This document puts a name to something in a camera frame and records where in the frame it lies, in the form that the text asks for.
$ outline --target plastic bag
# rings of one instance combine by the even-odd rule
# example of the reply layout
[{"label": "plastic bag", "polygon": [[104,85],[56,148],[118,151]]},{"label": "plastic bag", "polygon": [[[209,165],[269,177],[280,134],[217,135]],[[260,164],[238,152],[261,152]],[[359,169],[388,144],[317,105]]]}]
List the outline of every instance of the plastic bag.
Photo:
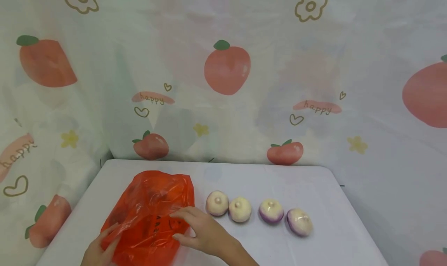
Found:
[{"label": "plastic bag", "polygon": [[133,178],[121,195],[101,232],[116,222],[118,228],[102,242],[106,249],[121,239],[113,262],[118,266],[169,266],[180,244],[172,238],[185,234],[189,225],[169,214],[194,206],[194,187],[188,175],[144,171]]}]

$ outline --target table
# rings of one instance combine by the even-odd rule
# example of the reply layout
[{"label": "table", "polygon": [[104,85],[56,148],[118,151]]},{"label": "table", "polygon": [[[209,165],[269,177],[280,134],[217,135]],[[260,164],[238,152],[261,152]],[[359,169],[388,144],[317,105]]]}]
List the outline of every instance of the table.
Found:
[{"label": "table", "polygon": [[[89,243],[132,178],[144,170],[187,174],[194,184],[195,204],[205,210],[206,197],[222,190],[229,199],[247,198],[250,220],[235,224],[217,218],[262,266],[388,266],[332,173],[318,166],[273,166],[176,161],[109,160],[36,266],[79,266]],[[314,223],[307,238],[295,236],[284,221],[265,224],[257,210],[265,198],[277,199],[285,211],[299,207]],[[221,266],[223,261],[180,247],[174,266]]]}]

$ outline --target purple-edged steamed bun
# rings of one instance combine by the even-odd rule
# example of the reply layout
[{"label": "purple-edged steamed bun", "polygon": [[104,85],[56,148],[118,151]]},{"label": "purple-edged steamed bun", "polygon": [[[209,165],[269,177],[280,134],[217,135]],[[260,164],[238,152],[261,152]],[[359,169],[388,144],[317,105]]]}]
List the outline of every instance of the purple-edged steamed bun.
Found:
[{"label": "purple-edged steamed bun", "polygon": [[275,199],[266,199],[259,205],[259,215],[268,224],[277,224],[284,216],[282,205]]},{"label": "purple-edged steamed bun", "polygon": [[309,215],[301,209],[291,209],[287,212],[286,222],[290,229],[301,237],[307,237],[314,229]]},{"label": "purple-edged steamed bun", "polygon": [[251,216],[251,204],[244,197],[237,197],[230,202],[229,214],[235,222],[245,222]]},{"label": "purple-edged steamed bun", "polygon": [[221,216],[228,210],[228,197],[220,190],[216,190],[206,199],[205,208],[210,215]]}]

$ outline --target finger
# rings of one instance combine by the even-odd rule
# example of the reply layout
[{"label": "finger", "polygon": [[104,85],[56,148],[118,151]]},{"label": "finger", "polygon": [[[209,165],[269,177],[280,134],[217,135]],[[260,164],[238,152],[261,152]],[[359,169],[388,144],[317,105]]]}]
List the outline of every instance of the finger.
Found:
[{"label": "finger", "polygon": [[121,236],[118,236],[104,251],[102,257],[104,258],[105,265],[109,265],[112,261],[113,254],[115,253],[116,246],[120,242]]},{"label": "finger", "polygon": [[110,233],[112,233],[118,227],[118,223],[115,223],[111,227],[107,228],[99,236],[95,239],[98,242],[101,242],[105,237],[107,237]]},{"label": "finger", "polygon": [[180,245],[186,246],[188,248],[197,249],[198,247],[198,241],[194,237],[185,236],[183,234],[174,234],[172,236],[174,239],[179,241]]},{"label": "finger", "polygon": [[183,209],[193,216],[202,216],[205,214],[204,212],[202,212],[201,210],[199,210],[196,207],[185,207]]},{"label": "finger", "polygon": [[189,225],[193,225],[195,222],[195,217],[183,209],[170,214],[170,217],[184,219]]}]

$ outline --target hand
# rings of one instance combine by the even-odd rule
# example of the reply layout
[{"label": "hand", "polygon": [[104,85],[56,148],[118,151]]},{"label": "hand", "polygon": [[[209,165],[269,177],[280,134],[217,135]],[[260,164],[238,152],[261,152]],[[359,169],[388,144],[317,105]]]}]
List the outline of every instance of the hand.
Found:
[{"label": "hand", "polygon": [[173,238],[183,246],[222,258],[240,245],[217,221],[196,207],[182,208],[170,216],[184,219],[196,233],[196,237],[174,234]]},{"label": "hand", "polygon": [[103,251],[101,248],[101,242],[117,227],[117,223],[112,225],[111,227],[104,230],[101,234],[99,234],[99,236],[90,243],[87,250],[85,251],[80,266],[108,266],[111,263],[116,246],[120,241],[120,237],[114,240],[105,251]]}]

